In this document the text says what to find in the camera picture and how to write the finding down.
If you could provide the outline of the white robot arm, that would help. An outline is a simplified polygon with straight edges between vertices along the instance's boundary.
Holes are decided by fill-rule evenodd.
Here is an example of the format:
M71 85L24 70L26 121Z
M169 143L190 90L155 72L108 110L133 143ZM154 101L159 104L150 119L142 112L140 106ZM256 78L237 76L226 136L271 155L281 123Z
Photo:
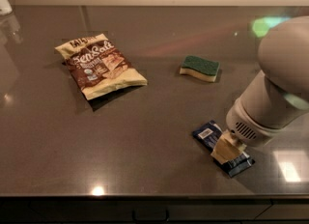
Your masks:
M248 146L265 145L308 112L309 17L270 29L260 42L258 60L261 70L229 110L227 129L211 153L221 164Z

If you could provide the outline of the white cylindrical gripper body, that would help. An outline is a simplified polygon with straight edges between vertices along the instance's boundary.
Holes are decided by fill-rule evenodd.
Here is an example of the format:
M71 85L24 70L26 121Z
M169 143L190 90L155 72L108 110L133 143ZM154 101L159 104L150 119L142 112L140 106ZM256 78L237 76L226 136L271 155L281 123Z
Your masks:
M229 131L242 143L260 147L284 127L282 111L269 100L238 98L227 114Z

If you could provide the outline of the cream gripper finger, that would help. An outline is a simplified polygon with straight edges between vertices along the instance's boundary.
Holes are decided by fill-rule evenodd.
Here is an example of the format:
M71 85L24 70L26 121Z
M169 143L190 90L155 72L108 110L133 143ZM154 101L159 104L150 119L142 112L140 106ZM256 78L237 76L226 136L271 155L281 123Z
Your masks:
M238 138L236 137L236 135L231 132L230 130L226 129L223 133L223 138L228 141L229 143L231 143L232 145L236 145L238 143Z
M219 139L211 152L211 156L220 164L224 164L240 156L245 149L246 145L239 141L231 143L228 140Z

